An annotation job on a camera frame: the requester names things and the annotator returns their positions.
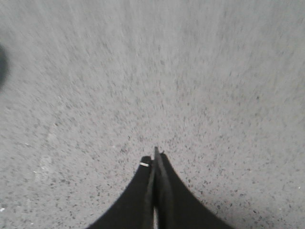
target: concrete floor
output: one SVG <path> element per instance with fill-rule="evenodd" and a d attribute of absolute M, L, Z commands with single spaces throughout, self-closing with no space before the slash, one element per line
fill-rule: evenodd
<path fill-rule="evenodd" d="M 0 228 L 83 229 L 141 156 L 237 229 L 305 228 L 305 1 L 0 1 Z"/>

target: speckled gray floor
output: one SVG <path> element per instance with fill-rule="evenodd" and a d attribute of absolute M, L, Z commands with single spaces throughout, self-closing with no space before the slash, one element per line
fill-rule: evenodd
<path fill-rule="evenodd" d="M 0 1 L 0 228 L 85 228 L 155 145 L 236 228 L 305 228 L 304 10 Z"/>

